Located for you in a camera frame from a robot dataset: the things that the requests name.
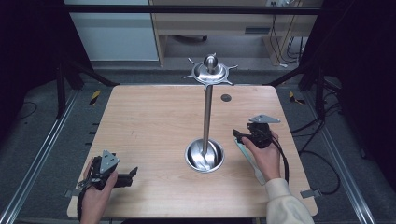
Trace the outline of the person's right hand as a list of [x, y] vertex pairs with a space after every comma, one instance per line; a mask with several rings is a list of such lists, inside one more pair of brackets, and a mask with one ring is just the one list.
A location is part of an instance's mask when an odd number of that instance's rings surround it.
[[256, 164], [266, 182], [272, 179], [280, 178], [280, 153], [274, 143], [268, 147], [258, 148], [249, 139], [244, 138], [243, 143], [245, 147], [253, 155]]

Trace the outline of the person's left hand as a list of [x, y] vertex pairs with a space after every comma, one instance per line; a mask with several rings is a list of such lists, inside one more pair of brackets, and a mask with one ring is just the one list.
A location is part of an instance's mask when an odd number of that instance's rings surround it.
[[113, 172], [102, 190], [90, 187], [86, 190], [81, 206], [80, 224], [99, 224], [106, 211], [111, 192], [118, 180], [118, 173]]

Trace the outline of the aluminium floor rail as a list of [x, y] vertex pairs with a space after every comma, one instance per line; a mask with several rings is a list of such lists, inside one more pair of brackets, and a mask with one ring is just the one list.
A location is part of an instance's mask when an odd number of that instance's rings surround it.
[[318, 136], [321, 138], [325, 145], [325, 151], [330, 159], [331, 165], [335, 172], [340, 177], [340, 187], [344, 190], [346, 197], [359, 221], [360, 224], [376, 224], [374, 215], [365, 201], [358, 184], [347, 167], [347, 163], [343, 159], [338, 146], [333, 139], [327, 124], [327, 114], [331, 113], [331, 106], [337, 107], [338, 101], [334, 93], [325, 93], [322, 98], [316, 100], [316, 97], [310, 91], [304, 91], [303, 96], [306, 99], [308, 108], [313, 113], [314, 118], [318, 118], [317, 105], [319, 103], [324, 104], [324, 119], [322, 125], [318, 130]]
[[64, 125], [69, 117], [71, 110], [73, 109], [75, 102], [78, 98], [79, 91], [71, 91], [68, 100], [66, 101], [66, 107], [64, 112], [59, 118], [57, 118], [49, 133], [46, 136], [45, 141], [38, 150], [35, 159], [31, 163], [29, 169], [25, 173], [23, 180], [19, 184], [16, 192], [14, 193], [11, 201], [7, 207], [3, 210], [0, 215], [0, 224], [13, 224], [16, 220], [22, 206], [24, 205], [28, 195], [30, 194], [34, 183], [36, 182], [39, 173], [41, 172], [47, 157], [51, 153], [54, 144], [56, 143], [59, 134], [61, 133]]

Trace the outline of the light wooden desk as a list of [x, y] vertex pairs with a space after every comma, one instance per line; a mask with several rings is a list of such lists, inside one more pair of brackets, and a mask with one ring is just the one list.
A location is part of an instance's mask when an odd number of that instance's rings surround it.
[[[324, 0], [148, 0], [152, 6], [321, 7]], [[157, 49], [164, 55], [168, 36], [258, 35], [274, 65], [286, 63], [287, 46], [293, 36], [308, 37], [315, 15], [176, 14], [151, 15]]]

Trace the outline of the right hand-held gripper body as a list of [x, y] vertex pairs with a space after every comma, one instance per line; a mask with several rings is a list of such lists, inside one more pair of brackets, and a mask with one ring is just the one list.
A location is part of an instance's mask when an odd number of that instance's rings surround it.
[[272, 133], [269, 127], [270, 123], [279, 123], [279, 119], [275, 119], [264, 114], [249, 119], [247, 128], [249, 136], [247, 137], [256, 147], [265, 148], [272, 143]]

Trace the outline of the white cabinet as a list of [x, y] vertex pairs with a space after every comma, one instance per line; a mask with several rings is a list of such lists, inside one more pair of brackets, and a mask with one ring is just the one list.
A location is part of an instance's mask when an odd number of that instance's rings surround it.
[[91, 61], [157, 61], [149, 13], [70, 14]]

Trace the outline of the black horizontal frame bar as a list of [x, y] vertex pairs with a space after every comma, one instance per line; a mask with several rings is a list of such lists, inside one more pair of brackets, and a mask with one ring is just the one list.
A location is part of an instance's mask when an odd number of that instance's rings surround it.
[[140, 6], [140, 5], [65, 5], [68, 12], [81, 13], [176, 13], [176, 14], [262, 14], [319, 15], [321, 7], [236, 7], [236, 6]]

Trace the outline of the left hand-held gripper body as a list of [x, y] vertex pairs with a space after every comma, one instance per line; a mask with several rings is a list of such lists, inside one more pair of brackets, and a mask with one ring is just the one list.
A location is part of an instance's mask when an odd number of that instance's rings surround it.
[[78, 182], [79, 189], [94, 186], [102, 190], [110, 175], [115, 171], [120, 159], [115, 153], [104, 150], [101, 156], [94, 157], [84, 179]]

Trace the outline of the black curtain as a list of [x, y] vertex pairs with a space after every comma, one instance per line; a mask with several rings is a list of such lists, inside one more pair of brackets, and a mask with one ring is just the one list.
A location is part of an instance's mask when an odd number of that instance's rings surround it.
[[55, 79], [62, 51], [91, 62], [64, 0], [0, 0], [0, 141], [10, 132], [26, 93]]
[[304, 60], [341, 82], [347, 120], [396, 191], [396, 0], [323, 0]]

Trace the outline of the pale teal spatula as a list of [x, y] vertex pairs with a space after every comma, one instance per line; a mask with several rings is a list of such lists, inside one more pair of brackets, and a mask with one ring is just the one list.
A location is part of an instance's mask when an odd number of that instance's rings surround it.
[[253, 168], [253, 172], [254, 172], [256, 179], [263, 186], [266, 183], [266, 181], [263, 177], [262, 172], [260, 171], [260, 169], [258, 168], [256, 163], [254, 162], [254, 160], [248, 154], [248, 151], [246, 150], [245, 146], [241, 143], [238, 143], [237, 140], [234, 140], [234, 141], [235, 141], [236, 145], [238, 146], [238, 148], [240, 149], [240, 151], [242, 152], [242, 154], [244, 155], [244, 157], [247, 159], [247, 161], [251, 165], [251, 167]]

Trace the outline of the yellow black floor tape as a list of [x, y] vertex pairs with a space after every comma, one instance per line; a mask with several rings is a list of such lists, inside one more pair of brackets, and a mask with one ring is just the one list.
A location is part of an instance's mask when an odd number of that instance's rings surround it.
[[295, 96], [294, 96], [294, 93], [292, 91], [289, 92], [289, 99], [293, 103], [296, 103], [296, 104], [299, 104], [299, 105], [305, 105], [305, 100], [296, 99]]
[[91, 98], [91, 100], [90, 100], [90, 102], [89, 102], [89, 105], [95, 105], [95, 103], [96, 103], [96, 101], [97, 101], [97, 99], [98, 99], [100, 93], [101, 93], [101, 91], [100, 91], [100, 90], [97, 90], [97, 91], [95, 91], [95, 92], [92, 94], [92, 98]]

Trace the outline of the steel utensil rack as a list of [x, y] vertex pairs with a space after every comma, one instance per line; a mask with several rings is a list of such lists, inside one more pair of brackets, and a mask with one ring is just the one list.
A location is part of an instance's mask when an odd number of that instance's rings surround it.
[[187, 145], [185, 160], [194, 171], [207, 174], [219, 169], [224, 162], [223, 147], [216, 140], [209, 138], [213, 87], [219, 84], [232, 85], [228, 76], [236, 65], [226, 66], [220, 63], [216, 53], [206, 55], [199, 63], [192, 59], [189, 61], [193, 64], [193, 68], [187, 77], [194, 78], [204, 85], [205, 106], [203, 137], [194, 139]]

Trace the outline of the black metal frame stand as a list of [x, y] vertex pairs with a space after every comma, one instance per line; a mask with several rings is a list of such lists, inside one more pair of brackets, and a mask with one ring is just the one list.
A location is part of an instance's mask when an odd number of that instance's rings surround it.
[[303, 63], [297, 68], [288, 72], [286, 75], [268, 83], [268, 86], [277, 87], [286, 80], [302, 75], [298, 87], [302, 91], [309, 90], [316, 85], [315, 111], [320, 119], [325, 118], [323, 91], [324, 91], [324, 72], [318, 63]]
[[84, 86], [84, 82], [80, 77], [80, 74], [85, 74], [100, 83], [108, 86], [118, 86], [117, 82], [111, 81], [105, 77], [100, 76], [93, 71], [92, 68], [82, 65], [76, 61], [63, 59], [60, 61], [56, 69], [56, 83], [57, 83], [57, 96], [58, 96], [58, 114], [59, 119], [66, 110], [65, 100], [65, 86], [64, 81], [67, 80], [73, 90], [81, 90]]

